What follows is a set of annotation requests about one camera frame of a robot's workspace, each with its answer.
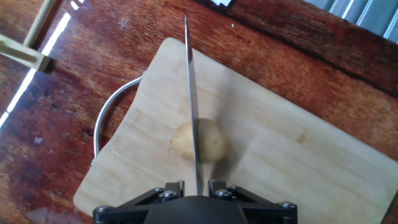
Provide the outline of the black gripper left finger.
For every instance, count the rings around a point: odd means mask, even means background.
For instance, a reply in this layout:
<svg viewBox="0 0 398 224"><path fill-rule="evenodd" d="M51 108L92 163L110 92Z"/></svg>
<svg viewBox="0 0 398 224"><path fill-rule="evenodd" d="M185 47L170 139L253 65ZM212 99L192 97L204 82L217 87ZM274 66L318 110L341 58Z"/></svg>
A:
<svg viewBox="0 0 398 224"><path fill-rule="evenodd" d="M120 205L100 205L93 210L93 223L144 223L149 210L156 205L185 196L185 182L167 182L164 187L156 187Z"/></svg>

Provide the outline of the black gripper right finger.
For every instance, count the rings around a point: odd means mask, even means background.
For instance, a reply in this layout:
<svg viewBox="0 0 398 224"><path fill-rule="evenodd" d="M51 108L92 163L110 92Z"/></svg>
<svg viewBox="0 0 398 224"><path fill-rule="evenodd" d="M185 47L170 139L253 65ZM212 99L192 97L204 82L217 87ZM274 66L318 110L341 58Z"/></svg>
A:
<svg viewBox="0 0 398 224"><path fill-rule="evenodd" d="M208 196L236 205L239 212L227 212L244 218L248 223L297 224L297 205L290 201L271 202L238 185L208 181Z"/></svg>

